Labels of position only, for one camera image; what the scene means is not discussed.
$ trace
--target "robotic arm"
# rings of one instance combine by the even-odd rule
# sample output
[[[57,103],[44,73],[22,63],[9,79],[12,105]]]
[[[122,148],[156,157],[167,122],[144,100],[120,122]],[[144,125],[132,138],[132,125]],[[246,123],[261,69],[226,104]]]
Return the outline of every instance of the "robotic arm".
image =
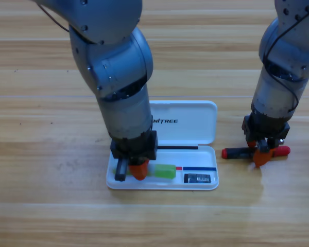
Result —
[[[125,179],[126,164],[139,167],[131,171],[144,179],[148,160],[156,159],[158,140],[146,86],[153,71],[152,54],[136,27],[142,0],[32,1],[69,23],[74,59],[97,98],[112,138],[112,154],[124,165],[116,179]]]
[[[69,23],[74,59],[95,94],[119,159],[116,180],[127,165],[137,179],[156,159],[157,133],[146,83],[153,71],[150,48],[136,27],[142,0],[32,0]],[[278,17],[261,41],[263,68],[242,129],[258,155],[271,158],[283,143],[309,80],[309,0],[275,0]]]
[[[284,142],[309,80],[309,0],[275,0],[275,6],[278,17],[260,44],[263,68],[252,113],[242,126],[246,141],[256,142],[258,154],[267,153],[268,160],[270,151]]]

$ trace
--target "printed logo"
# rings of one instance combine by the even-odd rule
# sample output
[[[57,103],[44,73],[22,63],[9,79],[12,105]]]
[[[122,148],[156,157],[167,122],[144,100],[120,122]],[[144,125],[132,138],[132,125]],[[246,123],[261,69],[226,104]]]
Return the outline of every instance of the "printed logo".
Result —
[[[154,123],[160,123],[160,124],[177,124],[178,123],[178,119],[160,119],[160,118],[158,118],[158,119],[154,119],[153,120],[153,122]]]

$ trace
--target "wooden table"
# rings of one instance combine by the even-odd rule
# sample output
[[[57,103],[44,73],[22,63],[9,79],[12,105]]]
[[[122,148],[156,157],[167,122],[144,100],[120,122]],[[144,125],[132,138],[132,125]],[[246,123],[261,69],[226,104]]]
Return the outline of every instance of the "wooden table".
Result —
[[[286,144],[260,170],[224,161],[261,69],[272,0],[145,0],[151,99],[218,105],[215,191],[114,191],[110,139],[69,37],[26,0],[0,0],[0,247],[309,246],[309,84]]]

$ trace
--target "open case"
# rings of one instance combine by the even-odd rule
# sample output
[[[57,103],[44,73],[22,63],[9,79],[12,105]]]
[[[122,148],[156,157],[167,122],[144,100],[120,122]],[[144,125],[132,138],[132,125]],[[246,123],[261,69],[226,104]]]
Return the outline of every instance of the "open case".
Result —
[[[213,190],[219,184],[215,151],[217,106],[211,101],[151,101],[153,130],[158,135],[156,164],[175,165],[173,179],[147,177],[142,181],[127,175],[125,181],[114,179],[118,159],[110,155],[107,185],[112,189]],[[167,149],[177,146],[178,149]]]

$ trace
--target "blue stripe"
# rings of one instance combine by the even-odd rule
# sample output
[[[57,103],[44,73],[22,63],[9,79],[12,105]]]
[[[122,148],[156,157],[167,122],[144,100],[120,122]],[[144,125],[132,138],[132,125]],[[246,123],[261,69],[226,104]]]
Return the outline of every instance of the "blue stripe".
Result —
[[[183,171],[216,171],[216,167],[183,167]]]

